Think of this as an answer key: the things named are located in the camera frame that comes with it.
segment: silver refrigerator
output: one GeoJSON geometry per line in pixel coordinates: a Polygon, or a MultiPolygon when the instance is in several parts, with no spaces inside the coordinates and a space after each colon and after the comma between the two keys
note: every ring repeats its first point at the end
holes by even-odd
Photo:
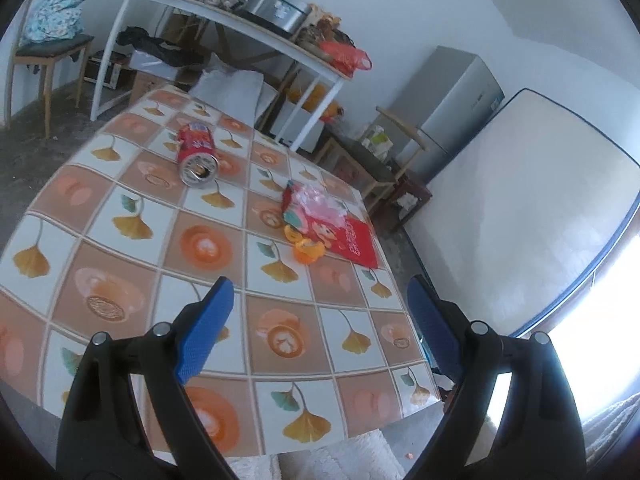
{"type": "MultiPolygon", "coordinates": [[[[429,150],[410,169],[425,183],[430,181],[484,127],[503,99],[500,85],[480,57],[436,48],[390,106],[397,116],[429,134],[422,135],[429,150]]],[[[384,118],[376,123],[393,141],[392,156],[402,166],[418,144],[384,118]]]]}

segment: table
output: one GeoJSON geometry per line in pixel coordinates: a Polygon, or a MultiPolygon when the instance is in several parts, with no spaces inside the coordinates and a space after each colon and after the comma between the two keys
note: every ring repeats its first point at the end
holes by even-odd
{"type": "MultiPolygon", "coordinates": [[[[227,276],[233,311],[186,387],[226,456],[325,446],[436,402],[378,240],[375,269],[331,254],[297,263],[279,209],[289,179],[322,183],[367,219],[334,176],[173,86],[153,90],[58,170],[7,244],[0,378],[62,416],[95,332],[142,334],[227,276]],[[192,121],[219,147],[207,189],[185,187],[174,162],[175,132],[192,121]]],[[[166,452],[140,377],[134,388],[151,445],[166,452]]]]}
{"type": "MultiPolygon", "coordinates": [[[[349,80],[350,78],[344,75],[339,70],[336,70],[334,67],[329,65],[327,62],[313,56],[306,50],[300,48],[294,43],[286,40],[274,34],[270,30],[267,30],[263,27],[255,25],[255,23],[250,22],[240,16],[236,16],[231,12],[226,12],[226,10],[219,9],[217,7],[211,6],[209,4],[205,4],[202,2],[197,2],[196,0],[147,0],[150,2],[156,2],[161,5],[174,7],[175,9],[181,9],[185,12],[190,12],[195,16],[201,16],[206,18],[212,22],[219,23],[220,25],[224,25],[225,27],[232,28],[237,32],[245,34],[250,38],[254,38],[254,40],[260,41],[261,43],[270,46],[274,50],[289,56],[296,62],[301,65],[307,67],[308,69],[316,72],[318,75],[313,80],[311,85],[307,88],[305,93],[302,95],[296,107],[292,111],[289,119],[291,120],[293,116],[298,113],[302,105],[306,102],[306,99],[310,96],[313,88],[318,84],[323,78],[327,80],[331,87],[329,88],[327,94],[324,98],[318,103],[318,106],[309,117],[306,125],[302,128],[296,140],[292,143],[291,149],[295,152],[300,144],[305,140],[305,137],[308,135],[311,128],[318,122],[325,108],[331,103],[331,101],[338,95],[338,92],[344,85],[344,82],[349,80]]],[[[111,56],[111,52],[113,51],[113,47],[115,45],[116,37],[122,28],[122,23],[124,21],[124,17],[127,13],[127,9],[129,8],[129,4],[131,0],[123,0],[122,6],[116,15],[116,19],[113,22],[113,27],[111,27],[111,32],[107,39],[107,44],[104,48],[104,54],[102,56],[102,62],[100,64],[100,70],[98,72],[97,82],[95,85],[94,91],[94,100],[91,106],[91,120],[95,121],[97,117],[103,113],[105,110],[113,107],[116,104],[116,100],[112,100],[110,102],[105,103],[103,106],[100,106],[100,97],[102,95],[102,85],[101,83],[104,81],[104,78],[107,73],[108,63],[111,56]]],[[[289,127],[290,120],[287,120],[283,125],[282,129],[279,131],[277,137],[278,140],[282,138],[282,135],[289,127]]]]}

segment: wooden stool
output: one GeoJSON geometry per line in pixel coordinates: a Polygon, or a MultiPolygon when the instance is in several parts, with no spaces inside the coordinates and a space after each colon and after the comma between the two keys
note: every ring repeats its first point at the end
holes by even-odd
{"type": "Polygon", "coordinates": [[[392,233],[398,231],[404,224],[406,224],[415,214],[420,211],[433,196],[431,191],[423,184],[422,180],[411,170],[406,170],[398,181],[398,186],[395,191],[387,198],[382,205],[377,209],[376,213],[383,208],[391,207],[392,204],[398,200],[405,193],[409,193],[418,199],[417,204],[409,211],[404,218],[400,219],[396,225],[391,229],[392,233]]]}

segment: metal canister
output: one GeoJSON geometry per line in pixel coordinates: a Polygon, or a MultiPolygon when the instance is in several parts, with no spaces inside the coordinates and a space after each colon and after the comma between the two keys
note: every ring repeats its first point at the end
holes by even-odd
{"type": "Polygon", "coordinates": [[[201,187],[218,174],[218,160],[211,130],[206,124],[185,124],[178,131],[178,172],[191,187],[201,187]]]}

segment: white mattress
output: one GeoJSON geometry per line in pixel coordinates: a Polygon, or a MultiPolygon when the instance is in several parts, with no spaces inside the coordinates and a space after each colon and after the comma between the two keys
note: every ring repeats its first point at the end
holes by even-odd
{"type": "Polygon", "coordinates": [[[438,294],[514,334],[602,259],[638,204],[640,168],[523,90],[428,187],[433,198],[406,230],[438,294]]]}

